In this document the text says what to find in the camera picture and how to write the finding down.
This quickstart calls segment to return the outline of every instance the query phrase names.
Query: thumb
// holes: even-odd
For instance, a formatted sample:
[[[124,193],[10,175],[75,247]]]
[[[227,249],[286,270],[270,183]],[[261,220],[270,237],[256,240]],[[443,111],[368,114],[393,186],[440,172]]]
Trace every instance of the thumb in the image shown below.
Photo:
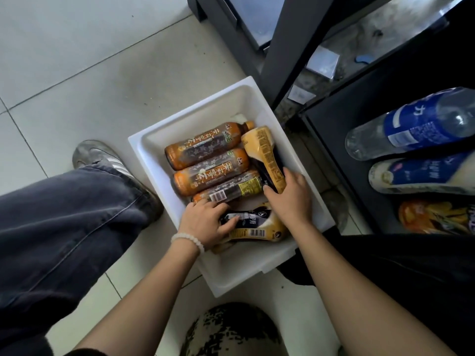
[[[224,225],[221,225],[220,227],[218,227],[217,233],[220,234],[221,236],[224,236],[225,234],[230,233],[231,231],[234,230],[238,221],[239,221],[239,216],[234,216]]]
[[[272,188],[268,185],[264,185],[262,190],[264,191],[264,196],[267,197],[270,203],[273,203],[276,200],[276,197],[279,195],[276,191],[272,190]]]

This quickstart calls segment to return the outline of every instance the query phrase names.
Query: white container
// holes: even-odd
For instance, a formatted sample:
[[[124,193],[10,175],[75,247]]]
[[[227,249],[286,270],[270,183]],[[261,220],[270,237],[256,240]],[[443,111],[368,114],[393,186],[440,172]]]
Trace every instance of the white container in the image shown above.
[[[335,225],[254,79],[247,77],[129,137],[132,148],[175,227],[178,228],[180,224],[189,198],[177,195],[171,186],[174,171],[165,157],[165,147],[223,122],[243,122],[246,119],[254,121],[256,127],[268,126],[283,164],[306,177],[312,190],[314,224],[321,231]],[[263,195],[245,199],[237,209],[251,210],[263,201]],[[241,242],[219,255],[208,251],[198,259],[197,264],[214,296],[219,297],[258,272],[269,272],[287,261],[295,254],[296,248],[292,237],[279,243]]]

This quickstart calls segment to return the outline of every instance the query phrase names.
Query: tile floor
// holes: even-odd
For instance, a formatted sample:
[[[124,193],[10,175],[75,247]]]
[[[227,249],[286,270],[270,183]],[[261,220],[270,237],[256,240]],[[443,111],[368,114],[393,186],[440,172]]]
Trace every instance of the tile floor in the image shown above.
[[[245,77],[186,0],[0,0],[0,194],[71,169],[77,143],[109,143],[147,183],[127,137]],[[305,135],[289,135],[317,188],[341,187]],[[350,207],[344,234],[365,230]],[[48,338],[68,352],[157,263],[175,227],[145,230]],[[230,300],[260,306],[290,355],[335,355],[338,339],[314,287],[278,271],[215,299],[197,269],[182,288],[157,355],[177,355],[199,313]]]

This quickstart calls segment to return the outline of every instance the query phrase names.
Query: dark gray jeans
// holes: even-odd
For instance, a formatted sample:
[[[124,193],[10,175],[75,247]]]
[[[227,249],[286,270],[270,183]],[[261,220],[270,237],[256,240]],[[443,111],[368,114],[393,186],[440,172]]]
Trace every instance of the dark gray jeans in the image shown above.
[[[162,206],[94,164],[0,197],[0,355],[51,355],[69,315]]]

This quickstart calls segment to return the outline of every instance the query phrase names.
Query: shoe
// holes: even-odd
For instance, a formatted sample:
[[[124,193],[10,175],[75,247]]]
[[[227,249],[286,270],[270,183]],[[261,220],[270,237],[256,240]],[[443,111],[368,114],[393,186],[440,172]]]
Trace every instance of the shoe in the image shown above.
[[[134,175],[124,165],[119,155],[117,155],[116,152],[112,150],[108,145],[97,140],[86,140],[79,143],[79,145],[77,145],[73,153],[74,169],[81,168],[81,167],[98,163],[98,162],[100,162],[103,165],[115,168],[120,173],[132,179],[136,184],[139,185],[140,188],[147,191],[150,194],[152,201],[155,201],[155,203],[157,204],[159,214],[160,215],[162,214],[163,205],[160,199],[158,198],[158,196],[154,192],[152,192],[147,186],[145,186],[142,182],[140,182],[134,177]]]

